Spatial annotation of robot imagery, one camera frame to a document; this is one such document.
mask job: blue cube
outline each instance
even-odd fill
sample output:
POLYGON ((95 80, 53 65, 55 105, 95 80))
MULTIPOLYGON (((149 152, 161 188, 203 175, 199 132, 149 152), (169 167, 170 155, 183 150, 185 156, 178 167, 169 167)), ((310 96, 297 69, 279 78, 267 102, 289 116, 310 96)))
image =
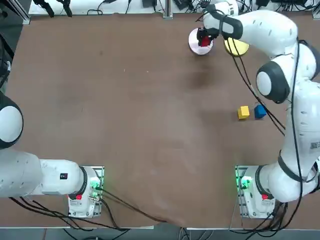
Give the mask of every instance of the blue cube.
POLYGON ((267 112, 266 112, 264 106, 262 106, 261 104, 257 105, 254 108, 254 117, 256 119, 262 119, 265 115, 267 115, 267 112))

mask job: yellow cube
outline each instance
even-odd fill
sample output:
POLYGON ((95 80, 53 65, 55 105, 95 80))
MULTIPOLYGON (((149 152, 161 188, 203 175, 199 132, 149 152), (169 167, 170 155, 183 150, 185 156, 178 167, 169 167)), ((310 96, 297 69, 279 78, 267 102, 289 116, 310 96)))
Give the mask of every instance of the yellow cube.
POLYGON ((246 119, 250 116, 249 107, 248 106, 241 106, 238 109, 238 118, 239 119, 246 119))

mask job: yellow plate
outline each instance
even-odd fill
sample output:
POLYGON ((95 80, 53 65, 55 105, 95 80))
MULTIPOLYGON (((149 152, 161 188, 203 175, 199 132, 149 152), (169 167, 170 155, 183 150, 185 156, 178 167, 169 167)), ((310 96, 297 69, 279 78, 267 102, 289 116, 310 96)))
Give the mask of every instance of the yellow plate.
POLYGON ((238 56, 238 53, 237 53, 236 49, 238 50, 240 56, 245 54, 249 49, 249 44, 247 44, 247 43, 245 43, 243 41, 239 41, 239 40, 235 39, 234 42, 233 42, 232 38, 230 38, 230 37, 229 37, 228 40, 229 40, 229 44, 230 44, 230 47, 231 47, 231 52, 230 52, 227 40, 224 40, 225 49, 228 51, 228 53, 230 53, 230 54, 232 54, 234 56, 238 56))

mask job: green light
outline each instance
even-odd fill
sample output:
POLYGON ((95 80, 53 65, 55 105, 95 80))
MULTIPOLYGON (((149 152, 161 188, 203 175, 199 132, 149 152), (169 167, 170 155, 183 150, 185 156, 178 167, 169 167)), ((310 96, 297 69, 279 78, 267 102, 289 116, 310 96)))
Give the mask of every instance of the green light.
POLYGON ((243 176, 241 179, 242 189, 248 189, 250 187, 250 182, 252 181, 252 177, 243 176))

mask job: table surface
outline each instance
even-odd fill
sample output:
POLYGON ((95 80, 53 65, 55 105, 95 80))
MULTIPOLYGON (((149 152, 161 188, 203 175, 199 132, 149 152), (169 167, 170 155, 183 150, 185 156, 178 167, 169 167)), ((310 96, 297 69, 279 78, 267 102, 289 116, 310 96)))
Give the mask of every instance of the table surface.
MULTIPOLYGON (((34 18, 21 33, 7 89, 24 114, 15 148, 39 158, 104 165, 106 189, 170 223, 228 228, 237 197, 235 165, 275 162, 283 137, 268 118, 238 121, 237 108, 252 110, 256 101, 222 38, 207 56, 189 51, 197 17, 34 18)), ((290 17, 300 39, 320 49, 319 22, 310 13, 290 17)), ((268 58, 251 47, 243 60, 255 82, 268 58)), ((285 105, 267 105, 285 121, 285 105)), ((65 196, 37 199, 67 212, 65 196)), ((304 197, 289 227, 320 229, 319 201, 319 193, 304 197)), ((120 226, 155 224, 108 202, 120 226)), ((7 199, 0 211, 1 227, 65 226, 7 199)), ((106 211, 94 220, 111 225, 106 211)), ((246 228, 255 225, 243 220, 246 228)), ((231 227, 242 227, 238 207, 231 227)))

